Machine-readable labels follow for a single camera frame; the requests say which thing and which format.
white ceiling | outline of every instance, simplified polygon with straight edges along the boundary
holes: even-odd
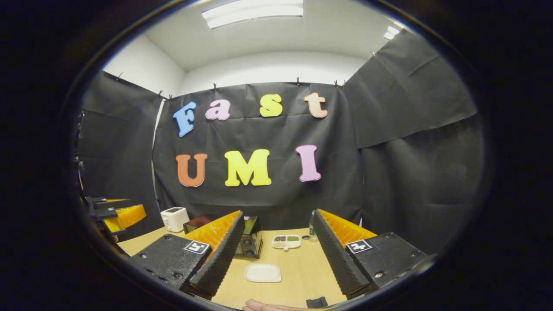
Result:
[[[198,1],[145,35],[185,71],[275,51],[327,52],[369,59],[392,22],[354,0],[304,0],[303,17],[269,17],[210,29],[201,13],[232,0]]]

white tray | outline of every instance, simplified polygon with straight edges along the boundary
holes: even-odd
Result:
[[[286,238],[286,241],[275,241],[275,239],[277,237],[280,237],[280,236],[284,236]],[[297,241],[288,241],[288,237],[289,236],[295,236],[298,238]],[[299,235],[275,235],[273,237],[273,241],[271,243],[271,245],[274,247],[274,248],[283,248],[285,251],[289,248],[296,248],[296,247],[300,247],[301,245],[301,237]]]
[[[249,265],[244,270],[244,277],[250,282],[275,283],[282,281],[280,268],[268,263]]]

blue letter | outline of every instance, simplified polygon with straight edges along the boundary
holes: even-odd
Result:
[[[194,128],[194,125],[188,123],[188,121],[194,121],[194,111],[192,111],[192,109],[195,108],[196,103],[191,101],[188,103],[188,105],[184,106],[173,115],[173,117],[176,119],[176,123],[179,125],[180,137],[188,134],[188,132],[192,131],[192,129]]]

orange letter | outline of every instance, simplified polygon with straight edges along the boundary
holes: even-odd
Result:
[[[328,111],[321,109],[321,103],[325,102],[324,97],[319,97],[318,93],[311,93],[304,97],[304,101],[309,105],[309,112],[316,118],[324,118],[328,115]]]
[[[204,162],[207,159],[207,154],[198,153],[194,155],[196,160],[196,177],[188,177],[188,160],[190,156],[188,154],[179,154],[176,156],[176,172],[179,177],[180,183],[185,187],[197,187],[204,183],[205,179],[205,165]]]

human hand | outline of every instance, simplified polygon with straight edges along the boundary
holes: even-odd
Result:
[[[243,311],[321,311],[324,309],[294,308],[280,304],[264,304],[257,300],[249,299],[242,307]]]

